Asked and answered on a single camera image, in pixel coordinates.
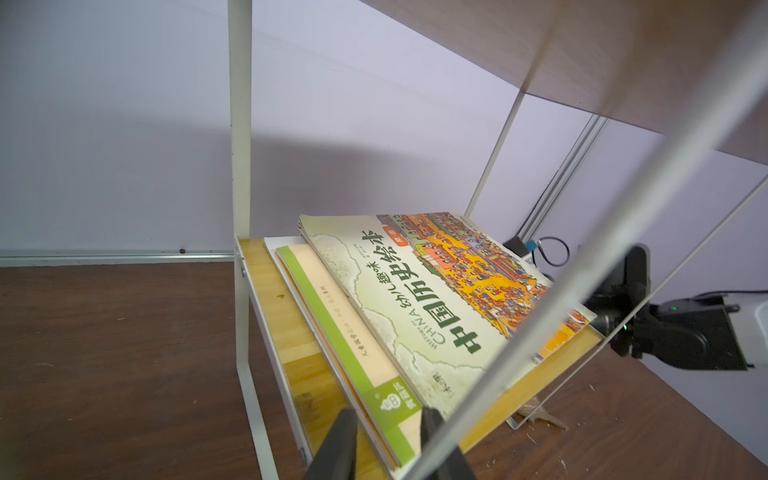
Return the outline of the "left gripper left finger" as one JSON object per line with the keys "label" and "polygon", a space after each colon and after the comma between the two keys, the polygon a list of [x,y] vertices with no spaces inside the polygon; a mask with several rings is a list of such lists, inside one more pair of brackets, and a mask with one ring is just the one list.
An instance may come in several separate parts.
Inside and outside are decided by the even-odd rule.
{"label": "left gripper left finger", "polygon": [[303,477],[304,480],[347,480],[356,478],[357,415],[342,409]]}

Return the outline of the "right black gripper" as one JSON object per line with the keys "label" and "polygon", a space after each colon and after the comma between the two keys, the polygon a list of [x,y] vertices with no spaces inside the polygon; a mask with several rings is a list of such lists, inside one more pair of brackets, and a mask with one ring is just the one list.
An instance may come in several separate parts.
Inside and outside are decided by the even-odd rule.
{"label": "right black gripper", "polygon": [[585,305],[596,318],[591,326],[607,337],[650,290],[650,250],[635,244],[618,261]]}

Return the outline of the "colourful China history picture book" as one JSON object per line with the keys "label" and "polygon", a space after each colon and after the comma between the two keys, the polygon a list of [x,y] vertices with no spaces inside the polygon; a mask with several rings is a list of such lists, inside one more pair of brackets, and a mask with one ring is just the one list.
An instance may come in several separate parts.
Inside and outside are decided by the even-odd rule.
{"label": "colourful China history picture book", "polygon": [[552,285],[450,212],[302,215],[299,227],[414,393],[444,417]]}

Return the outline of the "white wooden two-tier bookshelf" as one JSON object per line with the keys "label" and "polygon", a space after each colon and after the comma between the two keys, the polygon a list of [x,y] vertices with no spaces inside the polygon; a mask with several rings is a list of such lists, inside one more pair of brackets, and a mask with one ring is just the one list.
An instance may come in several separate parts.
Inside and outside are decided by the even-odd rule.
{"label": "white wooden two-tier bookshelf", "polygon": [[[374,8],[522,93],[658,133],[692,100],[763,1],[377,1]],[[313,457],[341,389],[288,296],[268,241],[251,237],[253,5],[228,5],[236,362],[257,457],[267,429],[256,404],[246,309],[252,308],[297,449]]]}

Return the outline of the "brown striped cloth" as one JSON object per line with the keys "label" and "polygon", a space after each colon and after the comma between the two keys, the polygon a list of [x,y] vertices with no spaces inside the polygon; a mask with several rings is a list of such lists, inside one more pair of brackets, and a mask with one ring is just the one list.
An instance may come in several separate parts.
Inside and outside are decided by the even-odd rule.
{"label": "brown striped cloth", "polygon": [[541,404],[541,401],[536,397],[530,398],[524,404],[522,404],[516,414],[523,417],[524,421],[528,423],[535,423],[536,421],[544,421],[547,424],[560,428],[564,431],[568,431],[569,427],[562,421],[555,418],[550,414]]}

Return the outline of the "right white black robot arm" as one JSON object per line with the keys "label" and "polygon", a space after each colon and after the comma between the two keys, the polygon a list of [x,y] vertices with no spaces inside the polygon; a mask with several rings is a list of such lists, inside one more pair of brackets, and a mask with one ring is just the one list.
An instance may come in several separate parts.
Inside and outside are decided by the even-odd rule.
{"label": "right white black robot arm", "polygon": [[633,246],[586,301],[591,325],[611,332],[620,356],[645,354],[682,370],[746,371],[767,365],[767,292],[712,291],[662,304],[651,293],[650,250]]}

